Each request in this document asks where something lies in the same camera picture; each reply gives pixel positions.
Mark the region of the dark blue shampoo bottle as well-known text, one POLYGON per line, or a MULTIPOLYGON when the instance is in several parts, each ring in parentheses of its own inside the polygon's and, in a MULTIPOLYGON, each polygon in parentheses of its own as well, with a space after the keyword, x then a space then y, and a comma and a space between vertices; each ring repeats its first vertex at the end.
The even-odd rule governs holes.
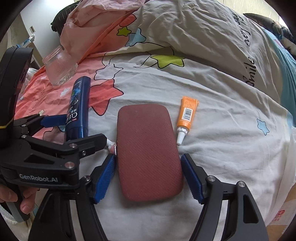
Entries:
POLYGON ((65 125, 65 142, 88 136, 91 78, 82 76, 73 85, 65 125))

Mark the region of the dark red leather case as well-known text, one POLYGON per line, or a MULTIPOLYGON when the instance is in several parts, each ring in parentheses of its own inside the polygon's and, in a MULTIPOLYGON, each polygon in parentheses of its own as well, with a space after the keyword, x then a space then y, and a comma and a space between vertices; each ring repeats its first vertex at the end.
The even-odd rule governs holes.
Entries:
POLYGON ((129 201, 168 199, 183 189, 183 173, 168 110, 159 104, 122 107, 117 117, 121 191, 129 201))

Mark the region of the small orange tube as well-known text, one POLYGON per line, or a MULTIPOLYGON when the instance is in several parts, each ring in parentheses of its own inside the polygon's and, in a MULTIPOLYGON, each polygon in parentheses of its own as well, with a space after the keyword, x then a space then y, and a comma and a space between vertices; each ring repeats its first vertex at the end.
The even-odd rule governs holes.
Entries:
POLYGON ((183 143, 185 136, 191 129, 198 105, 199 101, 197 99, 187 96, 182 97, 176 129, 178 146, 183 143))

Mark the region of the small pink tube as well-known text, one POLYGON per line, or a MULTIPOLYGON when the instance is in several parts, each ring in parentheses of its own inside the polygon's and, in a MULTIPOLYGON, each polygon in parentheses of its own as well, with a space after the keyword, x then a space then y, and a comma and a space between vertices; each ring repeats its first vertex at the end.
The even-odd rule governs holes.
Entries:
POLYGON ((107 139, 106 140, 106 146, 110 153, 117 155, 117 146, 115 142, 112 142, 111 140, 107 139))

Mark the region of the brown cardboard box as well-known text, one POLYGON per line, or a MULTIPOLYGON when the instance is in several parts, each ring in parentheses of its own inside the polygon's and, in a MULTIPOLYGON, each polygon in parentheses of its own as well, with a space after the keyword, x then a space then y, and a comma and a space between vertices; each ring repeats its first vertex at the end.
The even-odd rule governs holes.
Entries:
POLYGON ((295 200, 285 202, 267 226, 269 240, 279 240, 295 216, 295 200))

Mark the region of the clear plastic container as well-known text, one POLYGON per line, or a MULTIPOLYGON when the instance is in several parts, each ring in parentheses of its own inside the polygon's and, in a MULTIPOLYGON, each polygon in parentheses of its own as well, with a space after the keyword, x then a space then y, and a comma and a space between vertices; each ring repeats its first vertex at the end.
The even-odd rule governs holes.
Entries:
POLYGON ((70 80, 78 67, 76 61, 63 49, 56 47, 51 53, 43 58, 46 74, 53 86, 62 85, 70 80))

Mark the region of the cartoon star print duvet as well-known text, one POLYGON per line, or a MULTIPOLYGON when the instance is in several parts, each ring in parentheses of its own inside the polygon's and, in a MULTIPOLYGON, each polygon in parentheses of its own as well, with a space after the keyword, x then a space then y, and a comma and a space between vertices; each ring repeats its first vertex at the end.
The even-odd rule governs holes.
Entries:
POLYGON ((161 104, 177 123, 199 101, 179 147, 221 181, 243 180, 266 224, 295 178, 295 61, 276 37, 218 1, 145 1, 80 60, 92 79, 90 134, 116 137, 117 114, 161 104))

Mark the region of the light pink cloth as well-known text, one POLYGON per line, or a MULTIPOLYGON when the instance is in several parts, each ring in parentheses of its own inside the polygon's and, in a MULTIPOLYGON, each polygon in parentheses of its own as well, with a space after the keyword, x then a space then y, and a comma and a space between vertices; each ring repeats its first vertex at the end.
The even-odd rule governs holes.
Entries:
POLYGON ((76 63, 98 44, 112 25, 143 6, 145 1, 81 1, 68 15, 60 43, 76 63))

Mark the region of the dark patterned pillow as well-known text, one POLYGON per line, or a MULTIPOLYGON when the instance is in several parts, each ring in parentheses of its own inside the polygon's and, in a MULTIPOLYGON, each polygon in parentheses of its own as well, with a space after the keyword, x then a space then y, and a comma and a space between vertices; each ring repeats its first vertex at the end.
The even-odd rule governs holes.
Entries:
POLYGON ((273 33, 295 59, 295 38, 287 27, 262 15, 253 13, 244 13, 243 15, 273 33))

